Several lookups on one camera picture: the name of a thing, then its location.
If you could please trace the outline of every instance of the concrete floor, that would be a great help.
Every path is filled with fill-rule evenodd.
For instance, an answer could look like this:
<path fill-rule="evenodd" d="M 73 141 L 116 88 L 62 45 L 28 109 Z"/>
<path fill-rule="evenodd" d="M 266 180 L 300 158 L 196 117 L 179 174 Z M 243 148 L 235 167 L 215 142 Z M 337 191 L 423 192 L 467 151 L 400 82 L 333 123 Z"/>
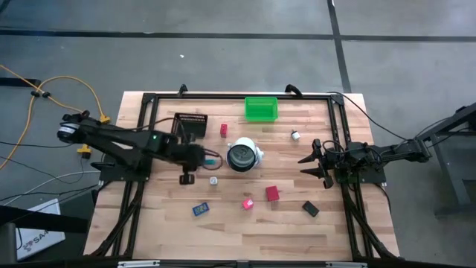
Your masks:
<path fill-rule="evenodd" d="M 342 34 L 476 35 L 471 0 L 335 0 Z M 331 34 L 325 0 L 27 1 L 15 0 L 0 26 L 94 31 Z M 363 93 L 376 121 L 403 136 L 476 100 L 476 43 L 344 42 L 353 92 Z M 26 77 L 62 74 L 93 85 L 107 115 L 118 112 L 123 91 L 282 91 L 288 83 L 304 92 L 342 92 L 333 41 L 248 39 L 105 39 L 0 36 L 0 63 Z M 0 140 L 19 137 L 30 99 L 28 89 L 2 88 Z M 48 90 L 60 100 L 97 116 L 87 89 L 56 81 Z M 36 102 L 24 143 L 60 144 L 65 113 Z M 398 140 L 372 126 L 376 144 Z M 0 146 L 0 156 L 10 147 Z M 54 175 L 80 171 L 75 148 L 20 148 L 14 159 Z M 91 167 L 85 163 L 85 170 Z M 428 164 L 396 162 L 386 167 L 387 192 L 402 257 L 415 261 L 474 266 L 476 218 L 436 220 L 436 208 L 454 202 L 435 158 Z M 0 198 L 22 193 L 49 179 L 14 163 L 0 172 Z M 52 182 L 43 191 L 93 185 L 85 175 L 75 185 Z M 27 208 L 51 197 L 23 197 Z"/>

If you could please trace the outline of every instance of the white round object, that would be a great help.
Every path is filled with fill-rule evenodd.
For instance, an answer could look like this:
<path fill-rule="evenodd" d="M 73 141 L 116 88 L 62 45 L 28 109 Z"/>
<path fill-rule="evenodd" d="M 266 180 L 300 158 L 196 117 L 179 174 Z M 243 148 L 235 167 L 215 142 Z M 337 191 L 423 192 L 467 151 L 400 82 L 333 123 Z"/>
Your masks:
<path fill-rule="evenodd" d="M 210 177 L 210 184 L 211 185 L 217 185 L 218 184 L 218 178 Z"/>
<path fill-rule="evenodd" d="M 242 137 L 228 144 L 226 162 L 233 170 L 245 172 L 261 163 L 264 154 L 250 138 Z"/>
<path fill-rule="evenodd" d="M 291 133 L 291 137 L 293 140 L 297 141 L 300 138 L 299 132 L 294 131 L 293 133 Z"/>

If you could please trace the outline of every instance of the small red object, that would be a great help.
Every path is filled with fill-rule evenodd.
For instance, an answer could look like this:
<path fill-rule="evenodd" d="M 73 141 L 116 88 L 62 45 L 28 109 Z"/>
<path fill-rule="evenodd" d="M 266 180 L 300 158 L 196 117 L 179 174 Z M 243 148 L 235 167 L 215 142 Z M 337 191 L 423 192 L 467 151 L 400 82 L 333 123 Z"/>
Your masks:
<path fill-rule="evenodd" d="M 222 126 L 220 127 L 220 135 L 222 138 L 226 138 L 226 129 L 228 128 L 228 126 L 226 124 L 222 124 Z"/>
<path fill-rule="evenodd" d="M 276 186 L 267 187 L 266 196 L 268 197 L 268 201 L 279 200 L 280 194 L 277 191 L 277 187 Z"/>
<path fill-rule="evenodd" d="M 251 200 L 251 198 L 247 198 L 245 201 L 243 201 L 243 208 L 245 208 L 246 210 L 250 209 L 250 208 L 253 208 L 253 200 Z"/>

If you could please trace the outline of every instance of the red block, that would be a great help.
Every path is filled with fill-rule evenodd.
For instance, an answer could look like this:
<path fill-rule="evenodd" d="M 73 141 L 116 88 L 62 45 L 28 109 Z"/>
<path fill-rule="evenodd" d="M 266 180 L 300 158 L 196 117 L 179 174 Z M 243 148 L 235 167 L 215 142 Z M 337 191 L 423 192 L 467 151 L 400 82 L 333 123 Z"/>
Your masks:
<path fill-rule="evenodd" d="M 267 187 L 266 196 L 268 197 L 268 201 L 279 200 L 280 194 L 277 192 L 277 187 L 276 186 Z"/>
<path fill-rule="evenodd" d="M 253 200 L 251 200 L 251 198 L 248 198 L 245 201 L 243 201 L 243 208 L 245 208 L 246 210 L 253 208 L 253 205 L 254 203 L 253 203 Z"/>
<path fill-rule="evenodd" d="M 226 124 L 222 124 L 222 126 L 220 127 L 220 135 L 222 138 L 226 138 L 226 129 L 228 128 L 228 126 Z"/>

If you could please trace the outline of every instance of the yellow cable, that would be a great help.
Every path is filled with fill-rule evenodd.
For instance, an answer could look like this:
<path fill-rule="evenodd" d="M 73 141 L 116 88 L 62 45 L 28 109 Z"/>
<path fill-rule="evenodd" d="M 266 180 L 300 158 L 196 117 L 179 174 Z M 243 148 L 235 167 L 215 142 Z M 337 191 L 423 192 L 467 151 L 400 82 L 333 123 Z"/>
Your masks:
<path fill-rule="evenodd" d="M 72 79 L 72 80 L 76 80 L 80 83 L 82 83 L 84 86 L 86 86 L 89 90 L 91 90 L 92 94 L 94 95 L 94 98 L 96 99 L 96 103 L 97 103 L 97 108 L 99 109 L 99 113 L 100 113 L 100 121 L 103 122 L 103 123 L 109 123 L 111 118 L 107 117 L 106 115 L 103 114 L 103 109 L 101 108 L 101 104 L 100 104 L 100 101 L 99 101 L 99 98 L 97 97 L 96 95 L 96 92 L 94 91 L 94 89 L 89 85 L 87 84 L 86 82 L 82 81 L 81 79 L 79 78 L 76 78 L 76 77 L 71 77 L 71 76 L 58 76 L 58 77 L 52 77 L 52 78 L 49 78 L 45 81 L 43 81 L 39 86 L 35 86 L 33 85 L 32 83 L 28 82 L 28 80 L 24 79 L 22 76 L 20 76 L 19 74 L 15 73 L 14 71 L 10 70 L 9 68 L 3 66 L 3 65 L 0 65 L 0 68 L 3 68 L 5 71 L 8 71 L 10 72 L 11 74 L 13 74 L 14 76 L 18 77 L 19 79 L 21 79 L 23 82 L 27 83 L 28 85 L 30 85 L 31 87 L 33 87 L 37 92 L 41 92 L 41 93 L 45 93 L 43 90 L 41 90 L 41 88 L 48 82 L 51 82 L 52 80 L 56 80 L 56 79 L 61 79 L 61 78 L 65 78 L 65 79 Z M 30 105 L 28 107 L 28 119 L 27 119 L 27 123 L 25 125 L 25 128 L 23 129 L 23 132 L 22 134 L 20 135 L 20 138 L 18 139 L 18 141 L 16 142 L 17 144 L 20 144 L 23 140 L 23 138 L 25 137 L 25 134 L 26 132 L 28 131 L 28 128 L 30 127 L 30 123 L 31 123 L 31 113 L 33 111 L 33 104 L 35 102 L 35 97 L 31 97 L 31 100 L 30 100 Z M 55 100 L 54 98 L 52 98 L 51 96 L 48 97 L 48 99 L 50 99 L 51 101 L 53 101 L 56 105 L 58 106 L 61 106 L 63 108 L 66 108 L 66 109 L 70 109 L 70 110 L 73 110 L 75 112 L 83 112 L 82 110 L 78 109 L 78 108 L 74 108 L 72 106 L 68 106 L 68 105 L 65 105 L 63 103 L 60 103 L 58 100 Z M 16 149 L 18 149 L 18 145 L 15 145 L 15 147 L 13 147 L 13 149 L 11 150 L 10 154 L 8 155 L 7 159 L 5 159 L 3 161 L 3 163 L 0 165 L 0 170 L 7 164 L 8 162 L 8 159 L 10 159 L 13 154 L 15 153 Z"/>

